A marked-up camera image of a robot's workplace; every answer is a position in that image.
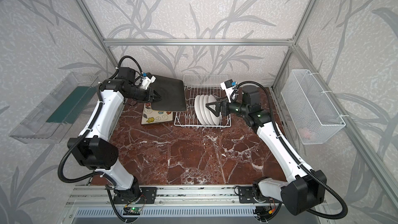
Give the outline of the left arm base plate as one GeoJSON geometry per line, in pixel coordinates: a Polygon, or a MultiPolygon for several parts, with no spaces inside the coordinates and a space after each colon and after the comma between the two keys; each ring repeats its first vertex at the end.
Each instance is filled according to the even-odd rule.
{"type": "Polygon", "coordinates": [[[141,187],[140,190],[114,190],[115,204],[154,204],[157,187],[141,187]]]}

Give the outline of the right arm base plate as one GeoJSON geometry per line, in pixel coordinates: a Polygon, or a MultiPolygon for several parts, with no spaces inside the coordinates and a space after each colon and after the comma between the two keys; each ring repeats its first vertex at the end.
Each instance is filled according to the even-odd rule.
{"type": "Polygon", "coordinates": [[[269,204],[279,204],[278,200],[275,200],[270,197],[265,197],[262,200],[258,200],[255,198],[254,191],[251,186],[235,186],[234,188],[235,194],[239,197],[239,202],[243,204],[261,204],[261,203],[269,203],[269,204]]]}

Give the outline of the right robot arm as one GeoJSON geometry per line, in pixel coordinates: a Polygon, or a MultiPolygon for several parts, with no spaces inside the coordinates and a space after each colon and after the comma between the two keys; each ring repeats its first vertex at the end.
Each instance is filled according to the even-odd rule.
{"type": "Polygon", "coordinates": [[[268,92],[265,92],[265,95],[269,109],[262,109],[259,90],[265,88],[253,81],[238,84],[232,80],[222,82],[220,87],[226,95],[207,103],[206,108],[216,116],[235,114],[241,117],[272,152],[286,177],[286,181],[263,178],[254,182],[255,199],[276,199],[294,216],[309,212],[332,220],[346,217],[348,206],[344,199],[327,185],[325,174],[321,170],[314,171],[281,133],[274,118],[268,92]],[[315,206],[323,203],[326,192],[340,203],[342,209],[339,213],[325,214],[314,210],[315,206]]]}

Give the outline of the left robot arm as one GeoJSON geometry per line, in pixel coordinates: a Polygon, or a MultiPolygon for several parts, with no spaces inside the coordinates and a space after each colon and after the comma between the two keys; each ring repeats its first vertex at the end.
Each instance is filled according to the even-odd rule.
{"type": "Polygon", "coordinates": [[[68,151],[58,166],[58,178],[71,184],[99,175],[111,183],[107,190],[113,190],[121,197],[137,201],[142,194],[138,180],[121,164],[118,148],[112,145],[109,139],[128,99],[138,103],[152,103],[160,101],[161,96],[150,87],[156,77],[144,73],[141,66],[138,66],[137,70],[123,67],[122,62],[126,59],[135,60],[132,56],[123,56],[116,66],[115,73],[98,84],[97,105],[79,136],[69,139],[68,151]],[[70,155],[73,155],[82,167],[92,170],[92,173],[78,178],[67,178],[64,175],[64,167],[70,155]]]}

